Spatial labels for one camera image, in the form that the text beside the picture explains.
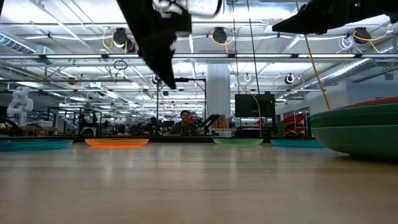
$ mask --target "orange plate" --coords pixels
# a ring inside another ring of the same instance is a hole
[[[149,139],[86,139],[87,144],[94,147],[139,147],[148,143]]]

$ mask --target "green bowl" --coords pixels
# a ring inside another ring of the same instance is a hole
[[[311,119],[322,118],[328,116],[345,116],[345,115],[359,115],[359,114],[379,114],[379,113],[398,113],[398,103],[389,105],[376,105],[376,106],[362,106],[359,108],[349,108],[342,110],[332,110],[322,113],[311,115]]]
[[[355,156],[398,159],[398,125],[312,128],[322,145]]]
[[[391,125],[398,124],[398,111],[392,113],[365,113],[323,116],[321,118],[312,118],[310,123],[312,128]]]
[[[216,144],[226,146],[257,146],[263,142],[263,139],[222,139],[214,138]]]

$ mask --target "man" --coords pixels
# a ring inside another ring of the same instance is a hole
[[[189,117],[191,113],[187,110],[183,110],[180,113],[181,122],[174,124],[170,134],[179,134],[181,136],[189,136],[193,134],[199,134],[198,130],[196,129],[195,125],[189,123]]]

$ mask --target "white pillar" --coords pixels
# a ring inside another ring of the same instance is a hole
[[[207,117],[211,114],[224,114],[231,117],[231,92],[228,64],[207,65]],[[230,132],[219,132],[220,136],[230,137]]]

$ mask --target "computer monitor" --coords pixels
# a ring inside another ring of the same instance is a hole
[[[275,96],[254,95],[259,102],[261,117],[273,118],[275,116]],[[235,116],[239,118],[258,118],[259,107],[252,95],[235,95]]]

